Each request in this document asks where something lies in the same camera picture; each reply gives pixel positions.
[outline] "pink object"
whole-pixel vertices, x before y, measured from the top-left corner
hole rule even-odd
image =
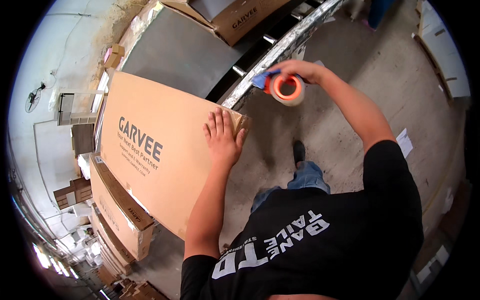
[[[365,26],[367,26],[370,30],[372,30],[373,32],[377,31],[375,28],[371,28],[371,27],[370,27],[370,24],[368,24],[368,20],[363,19],[361,22],[362,22]]]
[[[105,57],[103,58],[103,63],[106,63],[110,55],[112,54],[112,48],[108,48],[107,52],[105,53]]]

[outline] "person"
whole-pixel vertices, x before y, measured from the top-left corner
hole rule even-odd
[[[377,31],[380,21],[383,19],[387,10],[392,6],[395,0],[372,0],[368,20],[363,19],[362,22],[372,31]]]
[[[239,159],[220,109],[204,124],[212,169],[187,223],[180,299],[395,299],[423,243],[420,195],[387,120],[364,93],[324,66],[287,60],[271,70],[319,84],[363,141],[363,185],[330,194],[322,171],[293,147],[287,189],[257,195],[243,231],[222,255],[225,186]]]

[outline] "hand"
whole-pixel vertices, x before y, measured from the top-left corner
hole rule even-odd
[[[203,128],[212,166],[230,171],[240,157],[246,130],[242,128],[233,140],[230,114],[220,108],[215,109],[215,114],[208,113],[208,123]]]
[[[267,71],[274,71],[280,69],[280,74],[286,80],[288,75],[298,74],[308,84],[317,83],[316,77],[318,71],[324,68],[312,62],[303,60],[285,60],[274,65]]]

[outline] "black shoe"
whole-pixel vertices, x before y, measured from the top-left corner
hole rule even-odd
[[[295,166],[299,161],[305,160],[305,146],[301,141],[293,142],[293,160],[295,161]]]

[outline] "tape roll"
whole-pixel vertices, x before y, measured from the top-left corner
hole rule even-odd
[[[290,95],[284,95],[280,91],[283,84],[295,86],[295,91]],[[300,104],[305,98],[305,82],[298,75],[290,75],[287,80],[284,80],[280,74],[275,74],[270,80],[269,85],[272,97],[286,106],[296,106]]]

